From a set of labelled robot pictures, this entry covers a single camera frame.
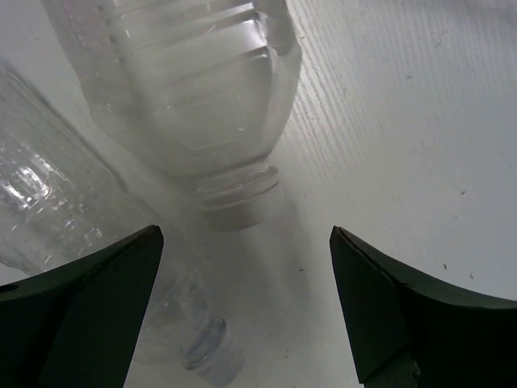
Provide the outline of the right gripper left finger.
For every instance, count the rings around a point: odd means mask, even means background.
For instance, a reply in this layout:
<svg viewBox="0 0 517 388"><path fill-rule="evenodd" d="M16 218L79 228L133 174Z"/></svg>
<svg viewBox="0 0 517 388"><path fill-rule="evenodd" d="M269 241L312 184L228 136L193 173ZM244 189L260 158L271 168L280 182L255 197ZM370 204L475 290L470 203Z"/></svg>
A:
<svg viewBox="0 0 517 388"><path fill-rule="evenodd" d="M3 387L121 387L162 257L147 226L94 254L1 287Z"/></svg>

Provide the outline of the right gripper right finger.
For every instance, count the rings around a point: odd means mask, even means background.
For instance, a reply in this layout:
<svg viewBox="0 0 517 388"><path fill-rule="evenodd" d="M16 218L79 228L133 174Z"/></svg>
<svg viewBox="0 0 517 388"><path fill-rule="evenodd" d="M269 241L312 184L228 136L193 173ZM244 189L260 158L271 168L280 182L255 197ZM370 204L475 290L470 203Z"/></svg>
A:
<svg viewBox="0 0 517 388"><path fill-rule="evenodd" d="M514 301L427 275L341 227L330 252L363 386L515 386Z"/></svg>

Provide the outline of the clear crushed bottle front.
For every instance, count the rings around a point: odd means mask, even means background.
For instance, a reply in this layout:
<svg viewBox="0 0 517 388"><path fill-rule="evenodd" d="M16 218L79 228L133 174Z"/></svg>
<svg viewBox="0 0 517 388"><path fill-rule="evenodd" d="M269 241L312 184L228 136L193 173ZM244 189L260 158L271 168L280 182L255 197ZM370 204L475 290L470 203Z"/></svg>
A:
<svg viewBox="0 0 517 388"><path fill-rule="evenodd" d="M136 361L180 363L212 387L242 370L242 342L212 308L202 257L142 200L44 96L1 65L1 261L29 276L108 247L149 225L164 247Z"/></svg>

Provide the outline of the large clear labelled bottle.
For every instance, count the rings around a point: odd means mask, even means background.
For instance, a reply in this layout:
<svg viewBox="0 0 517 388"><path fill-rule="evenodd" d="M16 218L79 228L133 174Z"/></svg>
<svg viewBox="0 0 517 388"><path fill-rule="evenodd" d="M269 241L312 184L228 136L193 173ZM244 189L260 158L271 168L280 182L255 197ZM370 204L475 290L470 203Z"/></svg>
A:
<svg viewBox="0 0 517 388"><path fill-rule="evenodd" d="M302 51L284 1L46 1L91 117L181 187L207 225L242 230L278 204L269 156Z"/></svg>

